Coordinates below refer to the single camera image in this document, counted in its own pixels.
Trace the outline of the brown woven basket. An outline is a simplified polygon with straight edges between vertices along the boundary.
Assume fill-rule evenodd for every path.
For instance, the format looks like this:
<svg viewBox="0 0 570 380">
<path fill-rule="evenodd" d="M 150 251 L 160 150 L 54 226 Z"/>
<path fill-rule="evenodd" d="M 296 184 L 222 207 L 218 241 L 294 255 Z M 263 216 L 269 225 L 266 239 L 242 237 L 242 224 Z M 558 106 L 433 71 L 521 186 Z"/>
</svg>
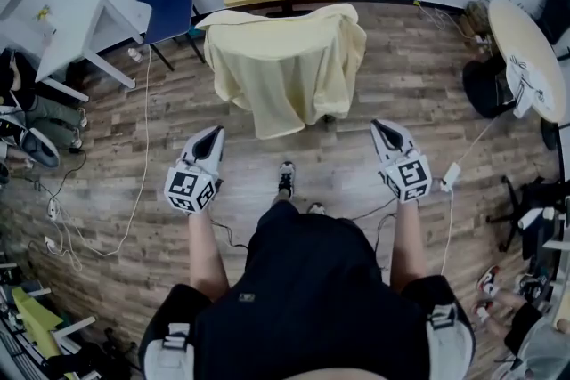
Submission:
<svg viewBox="0 0 570 380">
<path fill-rule="evenodd" d="M 488 16 L 489 0 L 469 1 L 465 7 L 465 15 L 470 27 L 477 35 L 487 35 L 491 33 Z"/>
</svg>

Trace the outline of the black swivel chair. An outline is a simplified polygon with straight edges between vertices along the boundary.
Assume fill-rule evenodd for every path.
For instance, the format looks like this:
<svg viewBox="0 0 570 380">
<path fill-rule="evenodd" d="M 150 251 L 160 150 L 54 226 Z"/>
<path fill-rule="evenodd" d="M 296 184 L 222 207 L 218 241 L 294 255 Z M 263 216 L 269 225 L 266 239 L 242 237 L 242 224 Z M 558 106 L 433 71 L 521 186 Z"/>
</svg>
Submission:
<svg viewBox="0 0 570 380">
<path fill-rule="evenodd" d="M 501 182 L 509 191 L 512 206 L 510 214 L 491 217 L 487 215 L 485 221 L 490 224 L 509 222 L 510 231 L 506 241 L 499 244 L 501 253 L 506 253 L 516 234 L 523 235 L 539 218 L 552 220 L 557 211 L 564 213 L 566 197 L 570 197 L 570 180 L 545 183 L 542 177 L 520 187 L 520 198 L 512 185 L 511 180 L 503 175 Z"/>
</svg>

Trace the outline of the person's black shirt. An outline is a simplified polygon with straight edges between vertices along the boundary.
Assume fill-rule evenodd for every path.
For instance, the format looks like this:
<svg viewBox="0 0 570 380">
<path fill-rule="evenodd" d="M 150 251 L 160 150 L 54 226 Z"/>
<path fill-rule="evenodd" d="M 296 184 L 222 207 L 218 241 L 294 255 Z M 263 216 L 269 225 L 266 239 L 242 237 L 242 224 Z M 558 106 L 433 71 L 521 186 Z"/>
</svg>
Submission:
<svg viewBox="0 0 570 380">
<path fill-rule="evenodd" d="M 398 293 L 353 222 L 279 199 L 241 279 L 214 302 L 174 286 L 139 361 L 144 380 L 464 380 L 475 349 L 444 276 Z"/>
</svg>

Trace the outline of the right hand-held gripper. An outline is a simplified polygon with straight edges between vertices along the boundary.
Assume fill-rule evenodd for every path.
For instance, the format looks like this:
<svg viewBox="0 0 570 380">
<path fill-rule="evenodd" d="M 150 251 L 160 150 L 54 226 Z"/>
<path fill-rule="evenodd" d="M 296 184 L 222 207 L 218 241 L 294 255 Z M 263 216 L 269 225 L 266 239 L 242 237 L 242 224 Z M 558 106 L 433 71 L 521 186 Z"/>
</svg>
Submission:
<svg viewBox="0 0 570 380">
<path fill-rule="evenodd" d="M 416 148 L 410 132 L 395 122 L 374 119 L 370 133 L 382 165 L 379 174 L 396 199 L 408 203 L 427 196 L 432 175 L 425 155 L 412 153 L 392 163 L 392 157 L 402 157 Z"/>
</svg>

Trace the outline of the black white sneaker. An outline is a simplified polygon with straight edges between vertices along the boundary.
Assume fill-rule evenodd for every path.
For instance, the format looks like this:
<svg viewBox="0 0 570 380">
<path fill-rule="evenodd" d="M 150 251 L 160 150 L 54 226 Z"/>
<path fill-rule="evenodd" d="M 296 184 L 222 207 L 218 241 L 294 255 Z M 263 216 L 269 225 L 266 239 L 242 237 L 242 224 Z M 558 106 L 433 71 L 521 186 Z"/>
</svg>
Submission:
<svg viewBox="0 0 570 380">
<path fill-rule="evenodd" d="M 514 292 L 526 301 L 533 302 L 542 295 L 547 284 L 548 278 L 545 275 L 535 277 L 528 273 L 520 274 L 516 277 Z"/>
</svg>

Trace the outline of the white wooden rail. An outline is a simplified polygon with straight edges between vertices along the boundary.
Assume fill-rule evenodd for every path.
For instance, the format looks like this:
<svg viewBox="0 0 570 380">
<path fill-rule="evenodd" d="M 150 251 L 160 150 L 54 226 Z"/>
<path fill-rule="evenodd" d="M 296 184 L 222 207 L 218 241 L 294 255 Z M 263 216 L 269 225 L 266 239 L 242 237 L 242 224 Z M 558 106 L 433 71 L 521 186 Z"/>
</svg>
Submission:
<svg viewBox="0 0 570 380">
<path fill-rule="evenodd" d="M 73 333 L 76 333 L 77 331 L 80 331 L 82 329 L 84 329 L 85 327 L 89 327 L 90 325 L 93 325 L 96 321 L 96 318 L 94 316 L 90 316 L 86 319 L 82 319 L 79 322 L 76 322 L 72 325 L 66 326 L 62 329 L 59 330 L 54 330 L 52 332 L 53 337 L 56 340 L 61 340 L 64 337 L 67 337 Z"/>
</svg>

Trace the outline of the person's left shoe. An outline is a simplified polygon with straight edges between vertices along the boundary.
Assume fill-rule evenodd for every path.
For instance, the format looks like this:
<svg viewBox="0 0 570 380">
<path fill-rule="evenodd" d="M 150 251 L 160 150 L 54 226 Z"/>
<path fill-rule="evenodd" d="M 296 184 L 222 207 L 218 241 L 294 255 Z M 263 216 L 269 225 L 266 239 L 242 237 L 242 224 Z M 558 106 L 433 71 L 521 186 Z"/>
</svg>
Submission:
<svg viewBox="0 0 570 380">
<path fill-rule="evenodd" d="M 294 196 L 294 183 L 296 176 L 295 165 L 291 161 L 283 162 L 278 171 L 278 191 L 292 199 Z"/>
</svg>

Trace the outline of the round light wooden table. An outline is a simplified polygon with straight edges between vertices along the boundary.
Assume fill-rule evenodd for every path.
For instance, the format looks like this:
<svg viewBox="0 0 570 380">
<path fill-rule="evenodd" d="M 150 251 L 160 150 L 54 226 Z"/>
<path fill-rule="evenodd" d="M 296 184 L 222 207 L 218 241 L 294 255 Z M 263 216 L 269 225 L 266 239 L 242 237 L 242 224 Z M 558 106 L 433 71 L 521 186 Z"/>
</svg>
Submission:
<svg viewBox="0 0 570 380">
<path fill-rule="evenodd" d="M 488 7 L 493 38 L 505 63 L 515 53 L 531 62 L 550 84 L 555 102 L 552 114 L 540 113 L 551 123 L 560 122 L 566 113 L 566 85 L 557 57 L 534 20 L 509 0 L 492 0 Z"/>
</svg>

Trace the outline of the white rectangular table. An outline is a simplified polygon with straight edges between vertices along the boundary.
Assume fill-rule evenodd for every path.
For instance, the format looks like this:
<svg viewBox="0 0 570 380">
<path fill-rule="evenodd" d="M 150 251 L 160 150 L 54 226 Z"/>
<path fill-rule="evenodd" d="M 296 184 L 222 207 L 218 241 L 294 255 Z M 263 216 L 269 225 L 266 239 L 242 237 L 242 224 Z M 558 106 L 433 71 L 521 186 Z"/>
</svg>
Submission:
<svg viewBox="0 0 570 380">
<path fill-rule="evenodd" d="M 81 0 L 70 7 L 62 20 L 57 22 L 55 32 L 44 49 L 36 81 L 50 86 L 78 101 L 87 102 L 89 97 L 56 81 L 53 76 L 71 62 L 87 60 L 110 77 L 129 89 L 136 82 L 108 63 L 99 52 L 112 47 L 112 34 L 118 32 L 123 40 L 134 39 L 141 44 L 143 39 L 125 15 L 110 0 Z"/>
</svg>

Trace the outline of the red white sneaker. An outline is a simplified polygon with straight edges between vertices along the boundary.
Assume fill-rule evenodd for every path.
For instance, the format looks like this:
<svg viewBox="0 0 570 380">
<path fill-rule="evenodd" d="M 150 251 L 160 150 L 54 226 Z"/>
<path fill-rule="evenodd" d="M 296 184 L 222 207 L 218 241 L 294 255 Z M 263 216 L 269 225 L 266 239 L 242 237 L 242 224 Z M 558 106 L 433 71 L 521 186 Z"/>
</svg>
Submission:
<svg viewBox="0 0 570 380">
<path fill-rule="evenodd" d="M 498 265 L 489 267 L 477 281 L 476 289 L 487 296 L 494 297 L 496 295 L 494 282 L 499 270 Z"/>
<path fill-rule="evenodd" d="M 478 318 L 478 321 L 485 323 L 485 321 L 490 317 L 489 309 L 493 305 L 492 301 L 480 300 L 477 301 L 473 307 L 472 313 Z"/>
</svg>

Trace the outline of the person's right forearm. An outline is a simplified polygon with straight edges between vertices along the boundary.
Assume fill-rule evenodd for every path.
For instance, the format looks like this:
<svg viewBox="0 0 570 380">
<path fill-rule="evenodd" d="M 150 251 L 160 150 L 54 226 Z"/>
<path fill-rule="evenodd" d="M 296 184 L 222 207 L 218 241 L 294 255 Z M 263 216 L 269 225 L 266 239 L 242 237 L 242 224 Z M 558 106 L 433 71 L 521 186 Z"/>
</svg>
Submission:
<svg viewBox="0 0 570 380">
<path fill-rule="evenodd" d="M 428 263 L 416 202 L 399 203 L 390 268 L 390 287 L 400 293 L 409 283 L 426 277 Z"/>
</svg>

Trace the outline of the black round table base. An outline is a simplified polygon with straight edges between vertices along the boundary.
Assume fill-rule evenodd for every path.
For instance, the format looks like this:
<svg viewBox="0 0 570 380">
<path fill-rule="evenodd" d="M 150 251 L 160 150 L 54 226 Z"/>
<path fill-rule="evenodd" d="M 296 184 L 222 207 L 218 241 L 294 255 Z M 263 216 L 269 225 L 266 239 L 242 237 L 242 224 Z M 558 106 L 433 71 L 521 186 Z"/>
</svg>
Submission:
<svg viewBox="0 0 570 380">
<path fill-rule="evenodd" d="M 494 119 L 515 108 L 514 100 L 506 101 L 498 75 L 506 68 L 500 53 L 486 61 L 469 61 L 462 70 L 465 94 L 475 111 L 482 117 Z"/>
</svg>

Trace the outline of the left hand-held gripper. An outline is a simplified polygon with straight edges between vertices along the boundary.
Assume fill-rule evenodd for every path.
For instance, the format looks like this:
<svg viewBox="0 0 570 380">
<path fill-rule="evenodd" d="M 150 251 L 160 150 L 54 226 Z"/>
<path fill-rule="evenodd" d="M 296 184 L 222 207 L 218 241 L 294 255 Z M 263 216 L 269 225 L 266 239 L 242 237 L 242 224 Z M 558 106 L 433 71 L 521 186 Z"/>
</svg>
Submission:
<svg viewBox="0 0 570 380">
<path fill-rule="evenodd" d="M 223 158 L 224 143 L 225 130 L 220 126 L 206 128 L 186 142 L 180 157 L 184 162 L 170 167 L 167 173 L 164 195 L 171 207 L 185 214 L 204 212 L 223 182 L 215 174 Z"/>
</svg>

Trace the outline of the pale yellow clothes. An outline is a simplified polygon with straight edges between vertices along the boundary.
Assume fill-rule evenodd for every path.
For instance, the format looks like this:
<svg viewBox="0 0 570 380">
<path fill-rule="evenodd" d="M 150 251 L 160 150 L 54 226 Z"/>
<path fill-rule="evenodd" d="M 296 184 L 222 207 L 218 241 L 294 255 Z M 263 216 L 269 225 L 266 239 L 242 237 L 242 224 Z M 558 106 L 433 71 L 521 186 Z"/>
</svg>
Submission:
<svg viewBox="0 0 570 380">
<path fill-rule="evenodd" d="M 196 27 L 217 95 L 251 112 L 256 137 L 270 140 L 348 115 L 366 51 L 358 20 L 351 4 L 331 4 L 287 18 L 222 10 Z"/>
</svg>

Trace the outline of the yellow-green sheet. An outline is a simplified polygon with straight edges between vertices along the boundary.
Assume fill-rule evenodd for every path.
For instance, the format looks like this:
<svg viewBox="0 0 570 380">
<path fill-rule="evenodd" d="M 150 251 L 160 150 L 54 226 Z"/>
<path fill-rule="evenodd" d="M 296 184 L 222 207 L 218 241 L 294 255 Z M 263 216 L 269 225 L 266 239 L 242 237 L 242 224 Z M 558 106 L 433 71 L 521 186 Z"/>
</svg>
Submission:
<svg viewBox="0 0 570 380">
<path fill-rule="evenodd" d="M 12 290 L 12 298 L 21 315 L 24 327 L 37 344 L 37 348 L 42 356 L 45 359 L 60 356 L 61 349 L 52 331 L 55 330 L 63 320 L 58 315 L 46 309 L 21 287 L 16 287 Z"/>
</svg>

